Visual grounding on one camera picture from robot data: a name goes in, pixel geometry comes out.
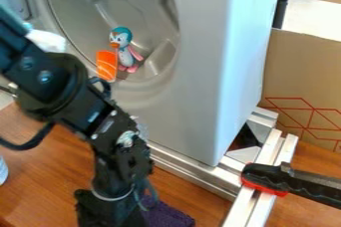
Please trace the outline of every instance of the orange block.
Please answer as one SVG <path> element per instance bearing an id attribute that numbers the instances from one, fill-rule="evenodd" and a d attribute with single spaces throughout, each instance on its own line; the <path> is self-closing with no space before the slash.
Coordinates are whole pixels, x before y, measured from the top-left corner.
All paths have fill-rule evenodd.
<path id="1" fill-rule="evenodd" d="M 118 51 L 96 53 L 97 75 L 108 82 L 114 82 L 118 72 Z"/>

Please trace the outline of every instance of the purple cloth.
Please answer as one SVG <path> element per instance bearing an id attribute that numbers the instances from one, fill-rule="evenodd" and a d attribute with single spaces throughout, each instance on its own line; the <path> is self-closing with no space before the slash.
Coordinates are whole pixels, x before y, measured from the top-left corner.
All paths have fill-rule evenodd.
<path id="1" fill-rule="evenodd" d="M 143 204 L 147 207 L 153 206 L 153 199 L 145 195 Z M 167 206 L 159 201 L 150 211 L 143 211 L 143 216 L 150 227 L 193 227 L 195 222 L 190 216 Z"/>

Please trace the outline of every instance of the washing machine door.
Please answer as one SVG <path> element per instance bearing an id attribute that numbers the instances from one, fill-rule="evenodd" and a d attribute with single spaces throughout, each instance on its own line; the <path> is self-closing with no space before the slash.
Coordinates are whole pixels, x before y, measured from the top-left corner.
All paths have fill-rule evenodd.
<path id="1" fill-rule="evenodd" d="M 22 0 L 37 28 L 62 34 L 94 74 L 112 28 L 145 57 L 114 98 L 150 139 L 216 165 L 260 99 L 276 0 Z"/>

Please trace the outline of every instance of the robotic arm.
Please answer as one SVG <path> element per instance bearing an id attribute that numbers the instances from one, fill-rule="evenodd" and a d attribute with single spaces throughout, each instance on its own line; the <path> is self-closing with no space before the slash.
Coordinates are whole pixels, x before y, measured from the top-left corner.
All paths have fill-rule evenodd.
<path id="1" fill-rule="evenodd" d="M 145 226 L 140 198 L 150 187 L 153 162 L 137 124 L 114 101 L 105 81 L 88 79 L 85 66 L 69 54 L 45 53 L 0 6 L 0 73 L 18 85 L 17 104 L 47 124 L 30 141 L 0 144 L 15 150 L 37 146 L 55 123 L 88 142 L 95 155 L 92 190 L 75 192 L 80 226 Z M 103 91 L 94 87 L 100 82 Z"/>

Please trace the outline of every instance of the screw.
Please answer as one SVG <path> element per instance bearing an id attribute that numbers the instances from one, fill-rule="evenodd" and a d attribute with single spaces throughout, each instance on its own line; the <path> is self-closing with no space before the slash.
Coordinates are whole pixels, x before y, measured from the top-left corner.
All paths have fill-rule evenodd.
<path id="1" fill-rule="evenodd" d="M 38 76 L 40 84 L 47 84 L 52 80 L 52 73 L 49 71 L 42 71 Z"/>
<path id="2" fill-rule="evenodd" d="M 34 61 L 32 57 L 24 57 L 21 59 L 20 67 L 24 71 L 29 71 L 33 68 Z"/>

